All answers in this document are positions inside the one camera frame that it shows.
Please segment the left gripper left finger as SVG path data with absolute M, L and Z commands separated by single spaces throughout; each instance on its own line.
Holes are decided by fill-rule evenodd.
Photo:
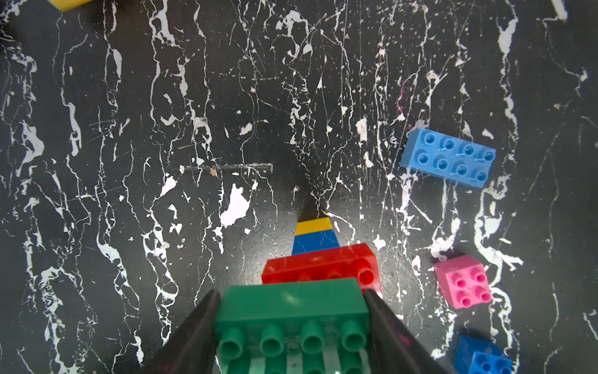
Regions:
M 215 320 L 221 293 L 211 290 L 145 366 L 145 373 L 211 373 L 216 358 Z

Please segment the green long lego brick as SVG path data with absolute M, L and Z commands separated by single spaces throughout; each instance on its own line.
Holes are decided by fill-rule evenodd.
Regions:
M 336 352 L 343 373 L 364 370 L 370 311 L 353 278 L 235 286 L 216 315 L 216 354 L 228 373 L 248 373 L 263 360 L 266 373 L 324 373 Z

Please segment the yellow small lego brick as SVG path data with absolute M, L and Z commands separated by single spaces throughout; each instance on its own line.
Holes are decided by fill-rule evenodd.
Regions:
M 310 221 L 302 221 L 297 223 L 296 236 L 307 235 L 316 232 L 324 232 L 333 230 L 333 225 L 329 218 L 319 218 Z

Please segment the red long lego brick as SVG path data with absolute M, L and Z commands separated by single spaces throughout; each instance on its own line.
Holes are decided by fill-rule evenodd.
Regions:
M 378 261 L 365 243 L 271 259 L 261 276 L 263 284 L 341 278 L 355 278 L 360 289 L 382 296 Z

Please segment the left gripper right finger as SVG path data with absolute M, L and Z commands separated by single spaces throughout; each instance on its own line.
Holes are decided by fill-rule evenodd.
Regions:
M 370 311 L 369 366 L 373 373 L 446 373 L 372 289 L 364 291 Z

